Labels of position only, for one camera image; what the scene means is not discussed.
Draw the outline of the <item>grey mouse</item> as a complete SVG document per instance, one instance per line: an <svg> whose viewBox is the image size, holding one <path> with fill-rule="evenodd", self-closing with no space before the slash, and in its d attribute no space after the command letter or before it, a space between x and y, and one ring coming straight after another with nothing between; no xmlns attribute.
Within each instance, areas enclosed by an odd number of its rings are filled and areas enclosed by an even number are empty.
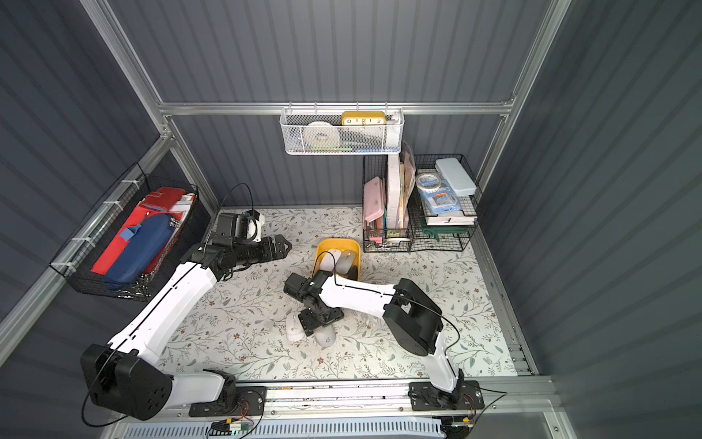
<svg viewBox="0 0 702 439"><path fill-rule="evenodd" d="M314 331L314 340L322 348L330 348L336 343L336 331L332 326L320 327Z"/></svg>

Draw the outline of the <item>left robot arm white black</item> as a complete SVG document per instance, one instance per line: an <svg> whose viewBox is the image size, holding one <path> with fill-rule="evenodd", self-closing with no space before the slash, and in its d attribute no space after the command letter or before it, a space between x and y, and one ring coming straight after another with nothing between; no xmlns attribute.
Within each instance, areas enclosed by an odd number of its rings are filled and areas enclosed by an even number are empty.
<svg viewBox="0 0 702 439"><path fill-rule="evenodd" d="M239 398L234 375L224 371L166 374L161 354L180 323L215 284L260 263L287 257L293 246L281 234L264 237L264 218L249 210L188 249L155 298L105 345L80 358L87 384L84 404L146 421L164 409L188 406L197 416L230 414Z"/></svg>

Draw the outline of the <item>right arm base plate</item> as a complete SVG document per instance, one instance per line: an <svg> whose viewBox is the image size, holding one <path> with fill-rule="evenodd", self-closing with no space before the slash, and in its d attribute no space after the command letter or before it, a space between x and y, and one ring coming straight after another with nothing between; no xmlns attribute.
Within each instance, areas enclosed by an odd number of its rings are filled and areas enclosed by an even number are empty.
<svg viewBox="0 0 702 439"><path fill-rule="evenodd" d="M415 412L478 411L486 406L483 391L475 380L458 382L451 393L440 391L429 382L411 382L408 396Z"/></svg>

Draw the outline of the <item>silver mouse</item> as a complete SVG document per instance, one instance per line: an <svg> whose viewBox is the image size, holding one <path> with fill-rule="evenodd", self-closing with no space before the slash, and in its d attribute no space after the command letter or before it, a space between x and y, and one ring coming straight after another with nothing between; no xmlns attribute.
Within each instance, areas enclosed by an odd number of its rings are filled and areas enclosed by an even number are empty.
<svg viewBox="0 0 702 439"><path fill-rule="evenodd" d="M348 276L348 273L356 267L356 257L358 254L351 250L341 252L336 260L335 271L339 275Z"/></svg>

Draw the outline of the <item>yellow storage box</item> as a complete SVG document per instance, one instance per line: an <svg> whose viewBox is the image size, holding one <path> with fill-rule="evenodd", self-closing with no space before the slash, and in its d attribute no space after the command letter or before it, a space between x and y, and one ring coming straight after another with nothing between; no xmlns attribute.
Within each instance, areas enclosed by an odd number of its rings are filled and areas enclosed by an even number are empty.
<svg viewBox="0 0 702 439"><path fill-rule="evenodd" d="M320 270L358 281L361 272L360 244L347 238L330 238L321 241L316 248L313 274Z"/></svg>

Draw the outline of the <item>small white mouse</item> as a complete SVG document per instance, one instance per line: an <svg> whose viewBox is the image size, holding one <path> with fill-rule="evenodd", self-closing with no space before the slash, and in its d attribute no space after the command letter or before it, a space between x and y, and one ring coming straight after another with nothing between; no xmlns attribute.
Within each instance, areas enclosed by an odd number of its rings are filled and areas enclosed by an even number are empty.
<svg viewBox="0 0 702 439"><path fill-rule="evenodd" d="M306 340L305 329L303 328L298 314L291 313L286 317L285 333L287 340L292 344L298 344Z"/></svg>

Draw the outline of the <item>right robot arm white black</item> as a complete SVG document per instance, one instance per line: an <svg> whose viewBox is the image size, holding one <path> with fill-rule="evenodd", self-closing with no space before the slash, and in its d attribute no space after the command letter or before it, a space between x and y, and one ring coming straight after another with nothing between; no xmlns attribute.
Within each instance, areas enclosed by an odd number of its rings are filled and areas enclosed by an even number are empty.
<svg viewBox="0 0 702 439"><path fill-rule="evenodd" d="M289 329L313 336L321 346L335 342L333 324L346 310L384 321L396 342L422 359L431 387L411 385L409 396L431 406L454 410L462 398L464 373L449 357L444 327L455 327L417 284L402 278L395 285L373 285L317 271L305 278L291 274L283 292L305 308Z"/></svg>

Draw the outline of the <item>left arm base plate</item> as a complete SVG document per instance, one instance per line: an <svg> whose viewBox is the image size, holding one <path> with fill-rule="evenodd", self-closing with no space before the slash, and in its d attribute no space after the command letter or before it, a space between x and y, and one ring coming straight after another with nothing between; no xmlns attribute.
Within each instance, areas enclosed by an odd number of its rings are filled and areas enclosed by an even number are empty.
<svg viewBox="0 0 702 439"><path fill-rule="evenodd" d="M215 402L198 402L192 404L188 416L232 417L260 416L264 412L267 388L264 386L244 386L234 390L224 390Z"/></svg>

